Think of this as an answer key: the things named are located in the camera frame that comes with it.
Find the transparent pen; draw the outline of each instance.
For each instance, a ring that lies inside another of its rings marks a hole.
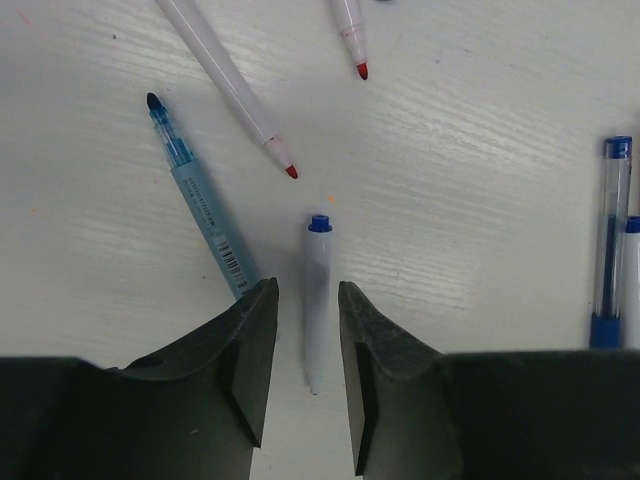
[[[620,280],[631,179],[631,137],[608,138],[605,147],[591,317],[592,348],[620,346]]]
[[[167,109],[153,93],[147,95],[147,106],[156,133],[164,144],[171,174],[237,300],[258,282],[253,260],[222,199],[173,126]]]

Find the white marker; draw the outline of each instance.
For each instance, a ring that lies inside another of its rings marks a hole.
[[[360,0],[329,0],[338,30],[363,80],[369,78]]]
[[[620,318],[622,345],[640,348],[640,217],[629,217],[624,234]]]
[[[329,343],[329,277],[331,236],[329,217],[314,215],[307,234],[307,284],[305,295],[305,363],[311,393],[320,385]]]
[[[193,0],[156,0],[216,87],[255,140],[292,178],[298,178],[278,128]]]

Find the barcode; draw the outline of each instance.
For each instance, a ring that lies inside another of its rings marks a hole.
[[[231,250],[229,242],[226,240],[220,242],[218,244],[218,252],[222,255],[222,261],[231,274],[231,278],[233,279],[233,283],[236,288],[240,290],[241,295],[245,295],[249,291],[249,283],[247,282],[247,279],[244,278],[242,269],[240,268],[240,265],[238,265],[238,261],[233,254],[233,250]]]

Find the white marker with red tip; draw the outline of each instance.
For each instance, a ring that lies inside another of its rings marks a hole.
[[[255,140],[291,178],[298,178],[275,121],[229,57],[193,0],[156,0],[191,53],[220,89]]]
[[[364,38],[364,22],[360,0],[329,0],[336,24],[344,43],[351,54],[358,74],[363,80],[369,78],[367,49]]]

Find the red marker tip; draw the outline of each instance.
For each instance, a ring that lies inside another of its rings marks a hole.
[[[298,178],[298,171],[296,170],[296,167],[294,167],[293,165],[291,165],[289,168],[286,168],[284,171],[287,172],[289,176],[294,180]]]
[[[361,63],[356,68],[358,69],[358,73],[363,80],[369,78],[369,69],[367,68],[367,62]]]

